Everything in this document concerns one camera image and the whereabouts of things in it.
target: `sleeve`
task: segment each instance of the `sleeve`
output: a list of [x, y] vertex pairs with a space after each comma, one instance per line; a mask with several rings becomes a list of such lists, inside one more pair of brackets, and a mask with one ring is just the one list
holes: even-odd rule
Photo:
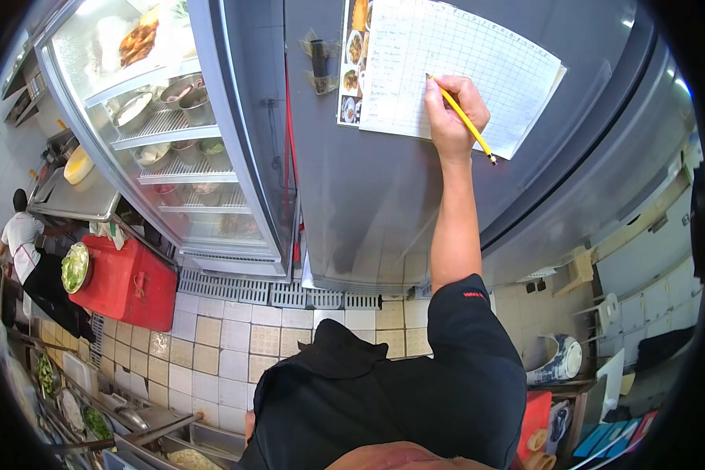
[[44, 233], [44, 223], [34, 219], [34, 227], [37, 229], [37, 235], [42, 235]]
[[484, 356], [522, 361], [504, 326], [491, 311], [486, 286], [479, 275], [439, 289], [428, 306], [428, 342], [434, 359], [471, 368]]

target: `glass door refrigerator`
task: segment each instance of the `glass door refrigerator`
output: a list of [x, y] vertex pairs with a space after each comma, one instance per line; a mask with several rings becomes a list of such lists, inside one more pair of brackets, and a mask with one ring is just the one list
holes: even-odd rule
[[208, 0], [69, 0], [35, 40], [80, 144], [183, 266], [289, 276], [298, 212], [279, 5], [257, 61], [253, 29], [228, 31]]

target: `stainless steel counter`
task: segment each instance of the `stainless steel counter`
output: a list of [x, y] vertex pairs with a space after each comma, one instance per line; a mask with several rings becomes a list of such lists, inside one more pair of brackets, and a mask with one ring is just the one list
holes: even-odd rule
[[[37, 194], [44, 192], [44, 186], [54, 184], [46, 201], [37, 201]], [[112, 219], [120, 193], [94, 167], [86, 177], [75, 186], [60, 176], [47, 177], [38, 183], [32, 191], [28, 202], [28, 211], [51, 217], [63, 217], [76, 221], [108, 222]]]

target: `fridge shelf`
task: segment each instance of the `fridge shelf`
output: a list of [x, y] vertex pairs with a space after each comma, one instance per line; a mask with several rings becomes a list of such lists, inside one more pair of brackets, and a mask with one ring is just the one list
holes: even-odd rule
[[125, 132], [112, 143], [113, 149], [123, 150], [135, 146], [185, 141], [193, 138], [220, 137], [219, 127], [189, 127], [182, 111], [173, 111], [165, 103], [154, 106], [151, 119], [136, 132]]
[[198, 213], [251, 213], [246, 203], [246, 197], [241, 191], [235, 191], [228, 196], [228, 201], [218, 206], [203, 205], [198, 201], [198, 195], [191, 193], [188, 200], [181, 206], [163, 205], [162, 212], [198, 212]]
[[135, 64], [119, 70], [110, 80], [103, 86], [103, 89], [91, 95], [84, 100], [84, 106], [91, 108], [103, 101], [115, 98], [122, 93], [151, 85], [158, 81], [167, 80], [180, 75], [193, 74], [201, 71], [201, 64], [197, 57], [185, 59], [177, 64], [159, 65], [154, 69], [148, 67], [146, 60], [136, 62]]
[[204, 160], [199, 164], [185, 164], [179, 158], [158, 172], [143, 170], [138, 177], [141, 184], [178, 184], [178, 183], [237, 183], [234, 171], [217, 172]]

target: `white t-shirt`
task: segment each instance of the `white t-shirt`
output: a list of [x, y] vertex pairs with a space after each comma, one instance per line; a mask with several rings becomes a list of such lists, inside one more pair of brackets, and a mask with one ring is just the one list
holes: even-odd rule
[[0, 239], [8, 245], [13, 266], [21, 284], [39, 262], [39, 252], [34, 246], [37, 235], [42, 235], [44, 224], [26, 212], [18, 212], [5, 224]]

